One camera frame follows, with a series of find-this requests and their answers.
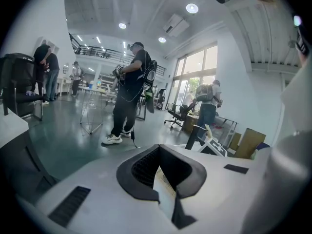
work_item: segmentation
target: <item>black metal railing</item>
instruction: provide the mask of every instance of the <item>black metal railing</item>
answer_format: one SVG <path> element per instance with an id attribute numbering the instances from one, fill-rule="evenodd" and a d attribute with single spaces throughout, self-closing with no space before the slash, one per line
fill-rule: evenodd
<path id="1" fill-rule="evenodd" d="M 84 46 L 80 45 L 79 42 L 69 33 L 69 38 L 73 46 L 73 50 L 76 55 L 84 55 L 84 56 L 94 56 L 105 59 L 111 59 L 115 61 L 119 61 L 125 64 L 130 64 L 133 60 L 133 55 L 128 55 L 120 51 L 112 50 L 112 49 L 102 49 L 95 46 Z M 165 68 L 162 66 L 157 66 L 156 74 L 159 76 L 164 76 Z"/>

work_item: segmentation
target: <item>man in black shirt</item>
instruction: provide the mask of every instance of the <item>man in black shirt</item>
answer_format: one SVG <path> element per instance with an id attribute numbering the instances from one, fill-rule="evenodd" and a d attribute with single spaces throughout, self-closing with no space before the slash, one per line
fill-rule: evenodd
<path id="1" fill-rule="evenodd" d="M 136 108 L 143 91 L 144 74 L 151 61 L 150 55 L 144 50 L 141 42 L 134 43 L 130 50 L 135 58 L 131 64 L 122 69 L 124 81 L 120 81 L 116 104 L 114 108 L 114 128 L 111 134 L 103 141 L 104 144 L 118 144 L 122 142 L 121 136 L 130 137 L 130 130 L 136 120 Z"/>
<path id="2" fill-rule="evenodd" d="M 43 89 L 43 81 L 44 81 L 44 71 L 47 68 L 46 60 L 48 56 L 51 54 L 52 50 L 49 45 L 47 45 L 47 41 L 43 40 L 42 45 L 38 47 L 34 53 L 35 58 L 35 69 L 36 69 L 36 82 L 38 83 L 38 91 L 39 95 L 42 96 Z M 31 91 L 35 91 L 36 82 L 33 83 Z"/>
<path id="3" fill-rule="evenodd" d="M 48 81 L 45 86 L 46 90 L 46 100 L 54 101 L 55 88 L 59 76 L 59 61 L 58 57 L 51 53 L 47 58 L 47 63 L 49 64 L 50 72 L 48 73 Z"/>

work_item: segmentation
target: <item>shoe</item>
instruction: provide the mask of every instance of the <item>shoe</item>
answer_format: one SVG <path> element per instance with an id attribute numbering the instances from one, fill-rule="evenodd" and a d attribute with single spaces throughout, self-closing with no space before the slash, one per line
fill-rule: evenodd
<path id="1" fill-rule="evenodd" d="M 122 142 L 122 138 L 120 135 L 118 137 L 116 137 L 115 135 L 108 135 L 103 141 L 103 144 L 111 145 L 111 144 L 119 144 L 121 142 Z"/>
<path id="2" fill-rule="evenodd" d="M 130 131 L 126 132 L 124 129 L 122 129 L 122 132 L 120 134 L 127 138 L 131 137 Z"/>

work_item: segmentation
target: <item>ceiling air conditioning unit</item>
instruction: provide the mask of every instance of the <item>ceiling air conditioning unit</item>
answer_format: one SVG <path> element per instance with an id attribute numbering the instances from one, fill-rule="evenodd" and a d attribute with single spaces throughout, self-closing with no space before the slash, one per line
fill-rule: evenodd
<path id="1" fill-rule="evenodd" d="M 163 29 L 170 37 L 177 37 L 188 27 L 190 27 L 190 25 L 186 20 L 176 14 L 173 14 Z"/>

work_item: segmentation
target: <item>gray backpack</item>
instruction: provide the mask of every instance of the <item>gray backpack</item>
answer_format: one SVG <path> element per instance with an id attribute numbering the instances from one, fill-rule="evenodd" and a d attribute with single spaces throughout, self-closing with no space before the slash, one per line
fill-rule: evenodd
<path id="1" fill-rule="evenodd" d="M 212 101 L 214 98 L 212 85 L 202 84 L 196 89 L 196 100 L 197 101 Z"/>

